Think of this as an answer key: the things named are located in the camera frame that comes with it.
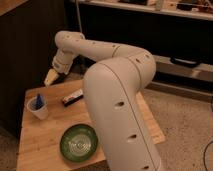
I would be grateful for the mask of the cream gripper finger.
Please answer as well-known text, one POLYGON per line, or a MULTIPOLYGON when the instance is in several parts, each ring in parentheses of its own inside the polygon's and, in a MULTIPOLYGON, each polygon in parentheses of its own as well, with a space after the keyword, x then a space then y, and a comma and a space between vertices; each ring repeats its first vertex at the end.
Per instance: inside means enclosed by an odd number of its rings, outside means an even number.
POLYGON ((50 86, 55 80, 58 79, 58 77, 59 77, 59 74, 54 69, 50 69, 46 75, 44 84, 46 86, 50 86))

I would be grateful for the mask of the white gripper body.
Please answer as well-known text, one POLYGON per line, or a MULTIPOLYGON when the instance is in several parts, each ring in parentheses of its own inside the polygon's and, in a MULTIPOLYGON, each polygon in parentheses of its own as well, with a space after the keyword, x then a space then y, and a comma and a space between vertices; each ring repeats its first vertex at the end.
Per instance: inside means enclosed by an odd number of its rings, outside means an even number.
POLYGON ((74 55, 72 53, 65 53, 57 50, 53 57, 52 66, 57 73, 68 74, 73 64, 74 55))

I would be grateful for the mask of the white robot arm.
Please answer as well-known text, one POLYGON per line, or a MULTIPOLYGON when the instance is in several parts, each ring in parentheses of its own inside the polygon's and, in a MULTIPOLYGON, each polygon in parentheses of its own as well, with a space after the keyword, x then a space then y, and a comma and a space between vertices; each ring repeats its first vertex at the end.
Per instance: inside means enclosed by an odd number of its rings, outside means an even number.
POLYGON ((59 31, 55 44, 47 86, 67 74, 77 56, 95 62, 84 75, 83 94, 110 170, 164 171, 136 99, 156 73, 153 55, 136 46, 88 40, 80 32, 59 31))

